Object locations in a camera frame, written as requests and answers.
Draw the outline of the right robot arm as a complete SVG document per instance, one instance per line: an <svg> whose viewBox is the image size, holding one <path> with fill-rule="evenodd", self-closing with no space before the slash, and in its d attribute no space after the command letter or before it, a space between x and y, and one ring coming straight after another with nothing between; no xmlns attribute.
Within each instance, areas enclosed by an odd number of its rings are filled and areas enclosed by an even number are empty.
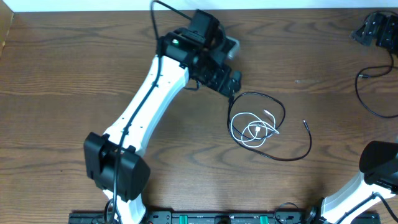
<svg viewBox="0 0 398 224"><path fill-rule="evenodd" d="M391 62L384 67L387 71L378 75L365 74L366 70L383 66L366 67L355 76L354 89L359 102L379 118L397 118L397 115L384 116L369 108L361 99L358 80L378 78L387 75L397 67L393 55L397 54L397 13L393 11L374 11L366 16L363 25L352 31L350 37L361 45L376 46L387 50ZM359 215L382 202L390 216L397 220L386 200L397 196L397 143L371 141L364 148L358 173L333 195L320 200L310 209L304 223L351 223Z"/></svg>

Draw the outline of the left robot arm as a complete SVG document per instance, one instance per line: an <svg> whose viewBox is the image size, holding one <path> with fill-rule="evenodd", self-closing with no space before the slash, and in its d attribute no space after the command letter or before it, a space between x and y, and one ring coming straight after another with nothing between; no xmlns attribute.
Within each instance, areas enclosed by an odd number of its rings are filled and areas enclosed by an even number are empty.
<svg viewBox="0 0 398 224"><path fill-rule="evenodd" d="M122 115L84 143L86 173L108 197L106 223L140 223L146 214L142 192L150 176L144 161L155 127L175 96L195 80L226 97L241 88L241 73L226 63L240 43L226 35L219 20L197 10L187 27L157 39L146 79Z"/></svg>

